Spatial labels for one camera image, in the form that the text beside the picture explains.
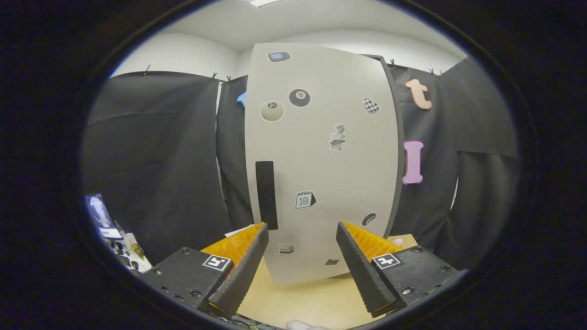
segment checkered heart sticker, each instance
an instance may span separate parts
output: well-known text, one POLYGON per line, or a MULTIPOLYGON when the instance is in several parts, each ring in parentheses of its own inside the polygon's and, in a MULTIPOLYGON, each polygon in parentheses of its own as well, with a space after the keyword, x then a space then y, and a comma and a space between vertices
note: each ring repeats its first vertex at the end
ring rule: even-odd
POLYGON ((368 97, 364 98, 363 104, 365 105, 367 112, 369 112, 371 115, 375 115, 377 112, 379 112, 379 104, 377 104, 377 102, 373 101, 372 99, 369 99, 368 97))

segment table surface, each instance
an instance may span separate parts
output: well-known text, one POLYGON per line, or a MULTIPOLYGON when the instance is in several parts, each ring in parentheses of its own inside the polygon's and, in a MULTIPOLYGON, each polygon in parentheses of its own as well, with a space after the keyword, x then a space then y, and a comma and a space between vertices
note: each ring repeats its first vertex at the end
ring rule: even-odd
MULTIPOLYGON (((390 236, 403 239, 402 248, 416 246, 410 234, 390 236)), ((350 273, 295 284, 275 284, 265 260, 261 260, 251 287, 238 313, 273 326, 286 328, 294 319, 330 330, 344 330, 372 322, 350 273)))

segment ceiling light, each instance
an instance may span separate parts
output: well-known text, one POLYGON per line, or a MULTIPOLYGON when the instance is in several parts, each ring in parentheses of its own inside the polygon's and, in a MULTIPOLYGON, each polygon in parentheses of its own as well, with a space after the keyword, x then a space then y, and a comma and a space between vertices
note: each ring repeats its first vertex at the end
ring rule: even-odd
POLYGON ((260 7, 260 6, 268 5, 271 2, 275 2, 275 1, 279 1, 279 0, 252 0, 252 1, 250 1, 250 3, 253 6, 260 7))

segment computer screen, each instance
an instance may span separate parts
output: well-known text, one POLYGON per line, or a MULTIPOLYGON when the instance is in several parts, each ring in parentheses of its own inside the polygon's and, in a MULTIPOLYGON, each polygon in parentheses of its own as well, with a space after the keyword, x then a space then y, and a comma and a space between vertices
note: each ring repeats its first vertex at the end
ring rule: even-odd
POLYGON ((110 218, 110 214, 104 204, 104 199, 102 199, 102 194, 86 195, 85 200, 90 220, 99 229, 102 236, 105 238, 123 239, 114 221, 110 218))

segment person's hand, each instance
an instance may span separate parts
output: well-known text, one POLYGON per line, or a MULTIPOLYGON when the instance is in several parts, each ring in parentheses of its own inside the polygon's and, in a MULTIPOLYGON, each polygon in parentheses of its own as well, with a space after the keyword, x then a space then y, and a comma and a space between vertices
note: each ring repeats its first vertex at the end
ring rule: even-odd
POLYGON ((288 330, 330 330, 328 328, 324 328, 323 326, 311 326, 307 323, 302 321, 293 320, 289 321, 286 325, 288 330))

